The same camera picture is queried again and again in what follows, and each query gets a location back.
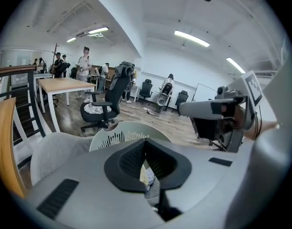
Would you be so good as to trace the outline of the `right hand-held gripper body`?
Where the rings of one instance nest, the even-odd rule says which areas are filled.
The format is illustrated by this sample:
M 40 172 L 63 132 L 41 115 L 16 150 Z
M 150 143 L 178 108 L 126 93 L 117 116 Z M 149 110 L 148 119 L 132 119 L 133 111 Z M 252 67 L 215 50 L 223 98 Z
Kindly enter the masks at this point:
M 243 132 L 250 129 L 255 120 L 258 120 L 257 107 L 263 98 L 263 93 L 253 71 L 244 74 L 241 78 L 228 86 L 219 87 L 214 100 L 222 102 L 222 119 L 220 128 L 224 140 L 222 144 L 227 152 L 237 152 L 242 144 Z M 234 111 L 236 105 L 245 109 L 245 124 L 242 129 L 235 129 Z

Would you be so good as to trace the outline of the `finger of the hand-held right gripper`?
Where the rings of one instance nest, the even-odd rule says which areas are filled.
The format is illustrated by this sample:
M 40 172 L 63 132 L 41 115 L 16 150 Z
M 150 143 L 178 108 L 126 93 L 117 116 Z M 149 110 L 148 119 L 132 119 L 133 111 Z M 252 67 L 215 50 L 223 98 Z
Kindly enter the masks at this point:
M 221 120 L 222 102 L 220 100 L 184 102 L 178 105 L 178 113 L 190 118 Z

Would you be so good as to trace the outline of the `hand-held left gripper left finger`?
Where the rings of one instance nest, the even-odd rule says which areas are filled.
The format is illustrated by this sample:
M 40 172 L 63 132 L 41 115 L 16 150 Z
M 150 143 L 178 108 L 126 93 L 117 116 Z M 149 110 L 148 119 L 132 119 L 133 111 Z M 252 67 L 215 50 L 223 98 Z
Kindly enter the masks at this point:
M 161 226 L 164 220 L 152 210 L 142 193 L 123 192 L 104 172 L 114 152 L 134 144 L 128 141 L 77 156 L 39 181 L 27 196 L 38 209 L 64 180 L 77 181 L 64 206 L 54 218 L 56 226 Z

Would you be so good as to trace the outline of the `pale yellow clothes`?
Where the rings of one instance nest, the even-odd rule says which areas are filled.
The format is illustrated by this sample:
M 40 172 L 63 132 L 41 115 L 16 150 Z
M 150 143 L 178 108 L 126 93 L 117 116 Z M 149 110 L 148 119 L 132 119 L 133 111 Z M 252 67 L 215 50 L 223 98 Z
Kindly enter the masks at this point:
M 141 167 L 140 182 L 142 182 L 145 186 L 149 185 L 149 177 L 147 175 L 147 170 L 144 165 L 142 165 Z

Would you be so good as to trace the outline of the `grey slatted laundry basket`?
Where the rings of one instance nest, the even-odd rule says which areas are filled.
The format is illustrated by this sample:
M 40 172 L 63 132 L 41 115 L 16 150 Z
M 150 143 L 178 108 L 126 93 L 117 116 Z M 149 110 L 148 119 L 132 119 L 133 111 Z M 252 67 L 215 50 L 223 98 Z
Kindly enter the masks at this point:
M 171 142 L 171 140 L 160 130 L 146 124 L 134 121 L 120 121 L 110 128 L 100 130 L 93 138 L 90 151 L 103 149 L 115 144 L 137 140 L 141 138 L 156 138 L 163 141 Z M 145 168 L 150 165 L 145 161 Z M 155 177 L 154 183 L 149 191 L 146 190 L 145 198 L 153 210 L 158 209 L 160 196 L 160 183 Z

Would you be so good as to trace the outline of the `person's right forearm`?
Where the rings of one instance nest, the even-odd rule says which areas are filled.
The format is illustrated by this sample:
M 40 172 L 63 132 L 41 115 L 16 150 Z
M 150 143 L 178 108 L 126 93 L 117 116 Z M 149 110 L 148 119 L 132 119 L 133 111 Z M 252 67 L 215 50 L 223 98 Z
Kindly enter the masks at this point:
M 276 129 L 279 127 L 277 121 L 265 121 L 265 120 L 255 120 L 250 129 L 243 132 L 243 136 L 250 139 L 256 140 L 263 132 L 270 129 Z

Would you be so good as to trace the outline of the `person's right hand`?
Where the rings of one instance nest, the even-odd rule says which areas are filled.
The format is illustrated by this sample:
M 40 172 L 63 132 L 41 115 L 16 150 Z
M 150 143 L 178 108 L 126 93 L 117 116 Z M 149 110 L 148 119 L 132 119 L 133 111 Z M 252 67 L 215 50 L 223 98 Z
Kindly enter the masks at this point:
M 236 105 L 234 111 L 234 128 L 242 129 L 245 124 L 245 109 L 239 105 Z

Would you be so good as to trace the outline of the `black mesh office chair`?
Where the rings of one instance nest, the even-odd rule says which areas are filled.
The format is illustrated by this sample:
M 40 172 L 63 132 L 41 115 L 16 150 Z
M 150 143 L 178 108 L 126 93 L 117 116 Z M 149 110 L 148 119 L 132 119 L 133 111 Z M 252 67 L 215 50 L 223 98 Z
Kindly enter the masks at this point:
M 206 120 L 190 117 L 191 124 L 198 139 L 206 139 L 209 147 L 213 151 L 226 152 L 227 147 L 222 144 L 224 137 L 220 128 L 220 122 L 217 120 Z
M 178 108 L 178 106 L 181 104 L 181 103 L 184 103 L 186 102 L 188 99 L 188 92 L 185 91 L 185 90 L 182 90 L 179 94 L 178 94 L 178 98 L 177 98 L 177 101 L 175 103 L 175 106 Z
M 151 89 L 152 89 L 152 81 L 150 79 L 146 79 L 142 83 L 141 89 L 139 91 L 139 96 L 142 97 L 142 101 L 141 101 L 142 104 L 147 98 L 150 98 L 152 96 Z

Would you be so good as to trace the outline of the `grey shell chair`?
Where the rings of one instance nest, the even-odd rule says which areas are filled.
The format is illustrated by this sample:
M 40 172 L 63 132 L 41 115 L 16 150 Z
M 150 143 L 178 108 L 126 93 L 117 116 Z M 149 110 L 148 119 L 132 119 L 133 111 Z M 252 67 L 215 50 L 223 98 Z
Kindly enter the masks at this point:
M 36 185 L 69 160 L 89 152 L 92 140 L 92 136 L 79 137 L 61 132 L 45 136 L 31 157 L 31 184 Z

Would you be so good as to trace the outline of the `black office chair patterned cushion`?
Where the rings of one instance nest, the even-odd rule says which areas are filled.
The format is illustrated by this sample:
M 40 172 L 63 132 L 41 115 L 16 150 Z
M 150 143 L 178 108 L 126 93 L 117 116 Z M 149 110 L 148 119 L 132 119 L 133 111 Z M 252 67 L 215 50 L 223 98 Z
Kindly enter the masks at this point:
M 100 94 L 98 91 L 86 92 L 92 97 L 92 101 L 81 105 L 81 116 L 88 123 L 88 125 L 81 127 L 82 132 L 92 127 L 108 128 L 109 123 L 114 123 L 114 118 L 120 113 L 119 101 L 131 77 L 120 77 L 118 80 L 113 78 L 114 75 L 104 101 L 96 100 L 96 96 Z

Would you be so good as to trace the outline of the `grey jacket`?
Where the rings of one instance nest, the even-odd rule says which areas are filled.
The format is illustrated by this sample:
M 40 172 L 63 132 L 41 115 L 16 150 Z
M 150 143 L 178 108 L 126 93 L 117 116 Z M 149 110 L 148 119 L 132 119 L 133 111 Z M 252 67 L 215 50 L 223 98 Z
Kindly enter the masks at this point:
M 135 65 L 130 62 L 123 61 L 119 66 L 115 67 L 114 80 L 120 77 L 131 77 L 134 74 Z

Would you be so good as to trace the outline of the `orange wooden table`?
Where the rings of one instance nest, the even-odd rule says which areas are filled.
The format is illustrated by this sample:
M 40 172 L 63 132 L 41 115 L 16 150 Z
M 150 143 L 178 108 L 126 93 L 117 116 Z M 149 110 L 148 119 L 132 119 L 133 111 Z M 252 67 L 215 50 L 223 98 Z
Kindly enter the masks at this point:
M 13 151 L 15 103 L 15 98 L 0 102 L 0 178 L 9 191 L 24 198 L 26 188 L 20 177 Z

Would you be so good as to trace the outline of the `light wooden white-legged table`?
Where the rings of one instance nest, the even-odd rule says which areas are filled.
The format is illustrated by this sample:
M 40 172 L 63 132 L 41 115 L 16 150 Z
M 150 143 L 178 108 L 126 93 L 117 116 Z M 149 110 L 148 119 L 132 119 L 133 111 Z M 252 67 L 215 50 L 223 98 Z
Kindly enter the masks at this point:
M 67 106 L 69 105 L 69 93 L 76 91 L 95 91 L 95 85 L 88 82 L 78 81 L 71 78 L 45 78 L 39 79 L 39 91 L 42 94 L 44 90 L 48 96 L 50 115 L 56 132 L 60 132 L 58 121 L 55 114 L 53 95 L 66 94 Z M 43 112 L 45 113 L 44 100 L 40 95 L 40 102 Z

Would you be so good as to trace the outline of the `wooden coat rack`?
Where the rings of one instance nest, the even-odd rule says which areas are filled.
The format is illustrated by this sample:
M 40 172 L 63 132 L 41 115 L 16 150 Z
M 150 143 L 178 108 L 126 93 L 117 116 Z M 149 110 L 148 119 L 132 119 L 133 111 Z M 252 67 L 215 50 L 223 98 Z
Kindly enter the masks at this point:
M 50 66 L 50 73 L 52 76 L 54 76 L 55 72 L 56 72 L 56 68 L 58 67 L 58 64 L 55 64 L 56 60 L 57 60 L 57 49 L 58 49 L 59 45 L 55 44 L 55 49 L 52 52 L 53 53 L 53 62 L 52 65 Z

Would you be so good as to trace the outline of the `black stair railing wooden handrail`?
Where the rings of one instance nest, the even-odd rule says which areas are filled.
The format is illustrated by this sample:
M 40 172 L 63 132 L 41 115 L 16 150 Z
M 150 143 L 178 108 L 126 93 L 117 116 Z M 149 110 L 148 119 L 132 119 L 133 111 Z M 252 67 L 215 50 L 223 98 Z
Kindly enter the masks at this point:
M 25 146 L 30 151 L 32 150 L 32 146 L 31 146 L 31 143 L 28 140 L 28 138 L 36 133 L 40 133 L 43 137 L 45 136 L 45 132 L 44 132 L 43 127 L 41 125 L 39 114 L 38 114 L 38 109 L 37 109 L 38 105 L 37 105 L 35 95 L 34 95 L 35 83 L 34 83 L 33 68 L 34 67 L 32 65 L 0 68 L 0 78 L 6 77 L 6 76 L 12 76 L 15 74 L 23 74 L 23 73 L 27 74 L 27 86 L 26 87 L 1 92 L 0 99 L 2 98 L 5 100 L 6 98 L 11 98 L 11 97 L 13 97 L 14 94 L 19 93 L 19 92 L 27 92 L 28 93 L 30 101 L 27 104 L 22 104 L 22 105 L 15 107 L 14 123 L 15 123 L 15 126 L 16 126 L 18 132 L 19 132 L 20 138 L 22 139 L 22 142 L 25 144 Z M 28 121 L 36 121 L 36 124 L 38 127 L 38 129 L 29 133 L 28 135 L 26 135 L 26 133 L 23 129 L 22 122 L 21 122 L 21 120 L 19 118 L 19 114 L 18 114 L 18 109 L 23 108 L 23 107 L 27 107 L 27 108 L 31 107 L 32 108 L 33 117 L 28 119 Z

